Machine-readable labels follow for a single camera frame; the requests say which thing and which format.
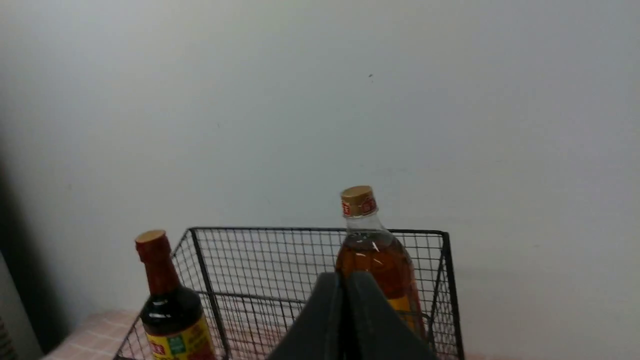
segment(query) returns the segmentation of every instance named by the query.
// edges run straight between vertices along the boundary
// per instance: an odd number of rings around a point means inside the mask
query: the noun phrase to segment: white wall
[[[3,1],[1,164],[71,323],[140,305],[143,230],[341,225],[369,183],[451,232],[467,350],[638,358],[639,10]]]

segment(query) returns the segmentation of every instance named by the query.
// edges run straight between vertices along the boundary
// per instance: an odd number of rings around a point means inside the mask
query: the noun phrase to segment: soy sauce bottle
[[[136,250],[147,270],[150,296],[140,318],[154,359],[215,359],[200,297],[180,283],[166,233],[139,235]]]

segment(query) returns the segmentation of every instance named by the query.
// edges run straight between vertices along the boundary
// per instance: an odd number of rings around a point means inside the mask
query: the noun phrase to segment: black metal wire basket
[[[390,230],[413,259],[422,318],[441,359],[464,360],[449,234]],[[333,271],[344,229],[194,227],[173,252],[183,285],[199,292],[216,355],[264,359],[287,332],[318,274]],[[115,359],[153,359],[137,318]]]

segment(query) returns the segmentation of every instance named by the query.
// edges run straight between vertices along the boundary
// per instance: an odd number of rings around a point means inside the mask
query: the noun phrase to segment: cooking wine bottle
[[[347,235],[338,253],[336,271],[345,278],[355,271],[370,272],[391,307],[418,337],[427,340],[413,263],[404,246],[378,219],[373,190],[370,186],[354,186],[340,197]]]

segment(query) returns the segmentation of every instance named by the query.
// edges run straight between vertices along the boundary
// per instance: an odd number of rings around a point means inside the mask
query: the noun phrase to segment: bottle label
[[[177,334],[147,334],[155,360],[214,360],[213,344],[204,315],[195,324]]]
[[[417,314],[414,310],[412,310],[411,304],[409,303],[409,298],[406,296],[399,297],[397,299],[387,299],[389,305],[396,310],[409,329],[415,332],[416,327],[419,327],[420,323],[418,321],[422,321],[420,319],[421,315]]]
[[[373,196],[367,196],[359,204],[342,201],[342,214],[346,217],[363,217],[373,214],[377,209],[378,205]]]

